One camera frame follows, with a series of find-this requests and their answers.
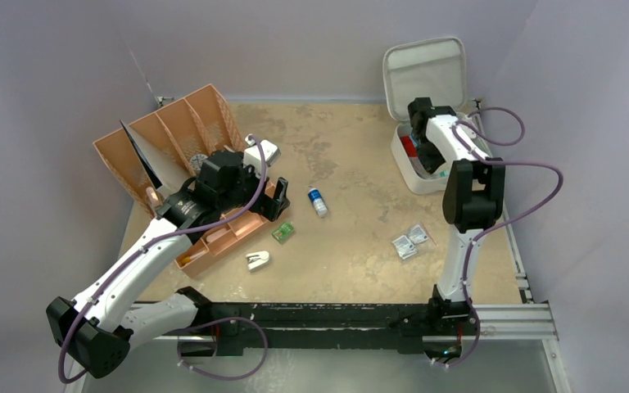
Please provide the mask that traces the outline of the red first aid pouch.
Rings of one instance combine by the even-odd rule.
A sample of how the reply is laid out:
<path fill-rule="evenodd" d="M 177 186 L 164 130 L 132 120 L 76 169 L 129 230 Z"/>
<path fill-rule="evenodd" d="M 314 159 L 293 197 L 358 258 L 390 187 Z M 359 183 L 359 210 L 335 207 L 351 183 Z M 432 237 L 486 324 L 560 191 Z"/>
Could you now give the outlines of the red first aid pouch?
<path fill-rule="evenodd" d="M 400 142 L 404 148 L 405 154 L 409 158 L 418 156 L 416 145 L 410 135 L 400 136 Z"/>

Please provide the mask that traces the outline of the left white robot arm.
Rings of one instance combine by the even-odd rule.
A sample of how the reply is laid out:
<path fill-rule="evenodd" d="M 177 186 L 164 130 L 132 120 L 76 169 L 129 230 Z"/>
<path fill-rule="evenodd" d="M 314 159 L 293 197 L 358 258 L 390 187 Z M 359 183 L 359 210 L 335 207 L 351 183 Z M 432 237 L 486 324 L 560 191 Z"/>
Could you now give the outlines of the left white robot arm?
<path fill-rule="evenodd" d="M 200 335 L 214 325 L 236 323 L 236 316 L 216 317 L 213 302 L 189 288 L 153 305 L 132 306 L 166 265 L 211 229 L 247 211 L 274 222 L 288 208 L 285 178 L 278 179 L 272 196 L 266 192 L 267 169 L 279 154 L 278 148 L 260 144 L 213 152 L 199 175 L 165 198 L 142 236 L 112 268 L 74 299 L 54 299 L 46 315 L 61 348 L 59 360 L 70 356 L 85 373 L 102 378 L 132 349 L 167 332 Z"/>

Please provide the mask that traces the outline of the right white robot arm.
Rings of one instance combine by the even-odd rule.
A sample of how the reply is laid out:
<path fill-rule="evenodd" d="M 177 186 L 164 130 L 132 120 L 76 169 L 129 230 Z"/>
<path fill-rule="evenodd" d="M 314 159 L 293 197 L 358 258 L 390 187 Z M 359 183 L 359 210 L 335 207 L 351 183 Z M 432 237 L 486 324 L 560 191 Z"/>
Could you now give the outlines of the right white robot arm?
<path fill-rule="evenodd" d="M 460 125 L 450 106 L 435 106 L 417 97 L 408 106 L 412 138 L 422 166 L 435 173 L 450 165 L 442 213 L 450 227 L 441 278 L 429 300 L 429 327 L 446 333 L 471 317 L 473 275 L 484 231 L 502 215 L 505 166 L 489 157 Z"/>

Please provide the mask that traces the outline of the alcohol pad sachet pair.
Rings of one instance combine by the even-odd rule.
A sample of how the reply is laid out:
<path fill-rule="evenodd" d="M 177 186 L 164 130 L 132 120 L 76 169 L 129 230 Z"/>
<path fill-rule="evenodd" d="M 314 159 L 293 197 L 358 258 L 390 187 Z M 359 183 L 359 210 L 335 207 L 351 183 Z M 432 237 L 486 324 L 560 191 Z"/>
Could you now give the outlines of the alcohol pad sachet pair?
<path fill-rule="evenodd" d="M 401 235 L 394 239 L 391 243 L 395 247 L 396 253 L 401 260 L 407 260 L 408 258 L 418 254 L 416 245 L 407 235 Z"/>

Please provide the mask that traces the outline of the blue white bandage roll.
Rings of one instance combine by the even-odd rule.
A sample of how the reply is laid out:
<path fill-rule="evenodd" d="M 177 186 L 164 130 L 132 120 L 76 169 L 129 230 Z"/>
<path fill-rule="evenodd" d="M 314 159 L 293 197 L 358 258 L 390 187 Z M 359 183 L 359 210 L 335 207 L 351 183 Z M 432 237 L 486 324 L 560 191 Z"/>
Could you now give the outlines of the blue white bandage roll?
<path fill-rule="evenodd" d="M 307 192 L 307 196 L 316 214 L 320 218 L 325 217 L 328 214 L 328 207 L 326 206 L 319 189 L 316 187 L 311 187 Z"/>

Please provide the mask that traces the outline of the green small box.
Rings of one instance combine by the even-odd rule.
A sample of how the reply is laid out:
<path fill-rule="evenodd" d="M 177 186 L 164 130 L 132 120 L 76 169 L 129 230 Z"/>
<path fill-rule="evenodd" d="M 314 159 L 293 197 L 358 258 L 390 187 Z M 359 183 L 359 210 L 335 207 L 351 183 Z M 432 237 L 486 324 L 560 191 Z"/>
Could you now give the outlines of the green small box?
<path fill-rule="evenodd" d="M 284 221 L 273 232 L 272 237 L 279 244 L 286 242 L 294 233 L 295 229 L 291 222 Z"/>

